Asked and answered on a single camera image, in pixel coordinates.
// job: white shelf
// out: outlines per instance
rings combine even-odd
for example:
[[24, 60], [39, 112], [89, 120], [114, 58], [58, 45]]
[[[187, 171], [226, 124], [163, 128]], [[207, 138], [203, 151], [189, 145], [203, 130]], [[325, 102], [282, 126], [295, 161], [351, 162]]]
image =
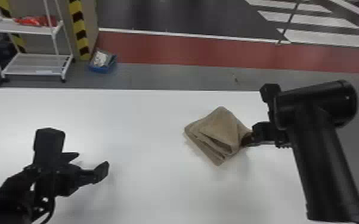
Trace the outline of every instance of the white shelf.
[[4, 18], [0, 16], [0, 33], [21, 33], [21, 34], [36, 34], [36, 35], [52, 35], [55, 36], [63, 26], [63, 22], [59, 21], [56, 27], [42, 26], [24, 26], [16, 23], [11, 18]]
[[18, 53], [2, 71], [3, 74], [61, 76], [66, 73], [72, 55]]

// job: caution stripe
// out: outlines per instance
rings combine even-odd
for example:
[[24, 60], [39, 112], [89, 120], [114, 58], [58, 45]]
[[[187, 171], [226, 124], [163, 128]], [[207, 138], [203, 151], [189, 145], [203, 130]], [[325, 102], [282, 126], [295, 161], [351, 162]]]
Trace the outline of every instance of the caution stripe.
[[76, 38], [76, 47], [81, 56], [81, 60], [89, 60], [91, 53], [89, 50], [89, 40], [86, 35], [85, 20], [83, 19], [81, 0], [69, 0], [69, 10], [73, 23], [73, 31]]
[[[10, 11], [10, 5], [8, 3], [8, 0], [0, 0], [0, 13], [6, 18], [11, 18], [11, 11]], [[12, 34], [12, 36], [13, 39], [11, 41], [13, 41], [14, 44], [17, 45], [19, 51], [21, 53], [26, 53], [25, 43], [22, 37], [18, 34]]]

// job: gray floor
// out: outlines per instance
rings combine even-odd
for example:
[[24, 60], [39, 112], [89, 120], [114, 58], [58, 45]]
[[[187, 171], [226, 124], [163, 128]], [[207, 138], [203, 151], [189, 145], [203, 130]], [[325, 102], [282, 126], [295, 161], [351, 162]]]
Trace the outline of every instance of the gray floor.
[[[95, 74], [87, 71], [85, 63], [76, 63], [67, 78], [63, 84], [54, 77], [12, 76], [4, 87], [257, 91], [265, 83], [279, 83], [283, 89], [291, 89], [345, 79], [359, 93], [359, 74], [313, 71], [119, 64], [112, 74]], [[240, 104], [248, 107], [247, 102]], [[359, 188], [359, 112], [339, 134]]]

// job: brown towel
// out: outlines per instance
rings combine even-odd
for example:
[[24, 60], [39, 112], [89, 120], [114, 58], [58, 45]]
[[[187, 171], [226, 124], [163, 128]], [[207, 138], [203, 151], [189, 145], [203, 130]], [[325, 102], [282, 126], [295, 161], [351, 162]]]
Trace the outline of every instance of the brown towel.
[[207, 117], [185, 127], [185, 134], [217, 166], [234, 156], [240, 149], [242, 138], [251, 133], [225, 107], [218, 107]]

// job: red stripe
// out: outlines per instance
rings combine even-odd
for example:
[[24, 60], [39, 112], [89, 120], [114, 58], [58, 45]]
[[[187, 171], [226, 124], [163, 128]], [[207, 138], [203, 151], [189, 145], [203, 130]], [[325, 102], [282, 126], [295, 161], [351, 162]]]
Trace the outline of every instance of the red stripe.
[[123, 63], [359, 73], [359, 48], [100, 32], [97, 47]]

